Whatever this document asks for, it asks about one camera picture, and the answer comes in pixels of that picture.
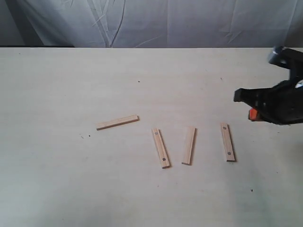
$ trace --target wooden stick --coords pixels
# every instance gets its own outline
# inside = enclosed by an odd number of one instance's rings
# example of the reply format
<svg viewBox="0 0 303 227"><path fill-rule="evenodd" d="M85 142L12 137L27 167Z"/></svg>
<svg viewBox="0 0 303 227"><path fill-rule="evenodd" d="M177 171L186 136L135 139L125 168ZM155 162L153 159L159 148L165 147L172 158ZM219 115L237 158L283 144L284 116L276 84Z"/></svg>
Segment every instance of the wooden stick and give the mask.
<svg viewBox="0 0 303 227"><path fill-rule="evenodd" d="M106 128L114 127L114 126L121 125L121 124L136 122L138 120L139 120L138 115L132 115L129 117L115 119L115 120L112 120L109 122L97 123L96 127L97 127L97 130L101 130L101 129L106 129Z"/></svg>
<svg viewBox="0 0 303 227"><path fill-rule="evenodd" d="M185 139L185 154L183 158L182 164L191 165L191 159L192 159L192 150L193 150L193 144L194 144L194 138L195 138L195 132L196 128L193 126L190 126L187 128L187 135Z"/></svg>
<svg viewBox="0 0 303 227"><path fill-rule="evenodd" d="M221 123L221 132L224 143L225 157L227 162L235 162L235 156L232 148L231 135L229 133L229 126L226 123Z"/></svg>
<svg viewBox="0 0 303 227"><path fill-rule="evenodd" d="M152 129L152 134L153 134L153 138L155 140L155 144L156 144L156 148L158 151L162 169L168 168L170 166L169 159L167 157L167 153L166 153L159 129Z"/></svg>

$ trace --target table surface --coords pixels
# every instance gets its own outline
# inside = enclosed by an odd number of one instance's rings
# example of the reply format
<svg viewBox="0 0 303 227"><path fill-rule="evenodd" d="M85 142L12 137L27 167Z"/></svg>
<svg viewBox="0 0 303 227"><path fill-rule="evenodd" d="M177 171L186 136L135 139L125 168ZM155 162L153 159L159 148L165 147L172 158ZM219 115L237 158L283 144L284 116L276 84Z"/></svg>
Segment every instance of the table surface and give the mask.
<svg viewBox="0 0 303 227"><path fill-rule="evenodd" d="M238 88L288 78L269 52L1 48L0 226L302 226L303 125L250 122L233 102ZM224 160L221 122L237 163ZM187 126L192 166L181 164Z"/></svg>

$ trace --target small wooden plank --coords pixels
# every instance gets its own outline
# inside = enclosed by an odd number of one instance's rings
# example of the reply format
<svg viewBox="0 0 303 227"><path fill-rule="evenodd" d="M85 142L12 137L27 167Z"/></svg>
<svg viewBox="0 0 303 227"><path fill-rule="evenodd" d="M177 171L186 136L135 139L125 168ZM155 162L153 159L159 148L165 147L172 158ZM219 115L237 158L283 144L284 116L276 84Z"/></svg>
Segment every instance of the small wooden plank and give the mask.
<svg viewBox="0 0 303 227"><path fill-rule="evenodd" d="M158 151L162 169L168 168L170 166L170 163L169 163L169 159L167 157L167 153L166 153L159 129L156 129L156 128L152 129L152 134L153 134L153 138L155 140L155 144L156 144L156 148Z"/></svg>
<svg viewBox="0 0 303 227"><path fill-rule="evenodd" d="M185 139L185 154L184 154L184 157L183 157L182 164L185 164L185 165L188 165L188 166L191 165L195 132L196 132L195 127L189 126L187 128L187 134L186 134L186 139Z"/></svg>
<svg viewBox="0 0 303 227"><path fill-rule="evenodd" d="M235 155L232 148L231 135L229 133L229 126L226 123L221 123L221 132L224 143L225 157L227 162L235 162Z"/></svg>
<svg viewBox="0 0 303 227"><path fill-rule="evenodd" d="M132 115L132 116L129 116L129 117L118 118L118 119L115 119L115 120L112 120L112 121L109 121L109 122L97 123L96 128L97 128L97 130L101 130L101 129L106 129L106 128L118 126L118 125L121 125L121 124L136 122L138 120L139 120L138 115Z"/></svg>

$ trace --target wooden craft stick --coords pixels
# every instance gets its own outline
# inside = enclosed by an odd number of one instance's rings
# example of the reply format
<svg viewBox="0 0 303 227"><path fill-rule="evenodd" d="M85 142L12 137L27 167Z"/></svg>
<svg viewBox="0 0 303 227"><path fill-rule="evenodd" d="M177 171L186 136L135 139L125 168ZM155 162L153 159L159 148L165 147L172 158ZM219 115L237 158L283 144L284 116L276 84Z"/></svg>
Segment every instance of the wooden craft stick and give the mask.
<svg viewBox="0 0 303 227"><path fill-rule="evenodd" d="M132 115L129 117L115 119L115 120L112 120L109 122L97 123L96 127L97 127L97 130L101 130L101 129L106 129L106 128L114 127L114 126L121 125L121 124L136 122L138 120L139 120L138 115Z"/></svg>
<svg viewBox="0 0 303 227"><path fill-rule="evenodd" d="M235 162L235 156L232 148L232 140L229 133L229 127L226 123L221 123L221 132L224 143L225 157L227 162Z"/></svg>
<svg viewBox="0 0 303 227"><path fill-rule="evenodd" d="M182 164L191 165L191 159L192 159L192 150L193 150L193 144L194 144L194 138L195 138L195 127L188 127L187 128L187 134L185 139L185 154L183 158Z"/></svg>
<svg viewBox="0 0 303 227"><path fill-rule="evenodd" d="M158 151L160 163L162 169L168 168L170 166L169 159L167 157L167 153L163 144L162 137L160 135L159 129L152 129L153 138L155 140L156 148Z"/></svg>

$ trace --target orange part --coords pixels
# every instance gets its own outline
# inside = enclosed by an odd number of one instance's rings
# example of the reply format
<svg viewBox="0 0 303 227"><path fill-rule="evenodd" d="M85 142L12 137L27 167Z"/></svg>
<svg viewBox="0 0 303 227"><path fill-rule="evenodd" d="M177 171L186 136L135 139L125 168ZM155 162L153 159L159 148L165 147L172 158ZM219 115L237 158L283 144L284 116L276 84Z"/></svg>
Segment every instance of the orange part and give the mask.
<svg viewBox="0 0 303 227"><path fill-rule="evenodd" d="M250 110L249 119L251 121L257 121L258 120L258 112L255 109Z"/></svg>

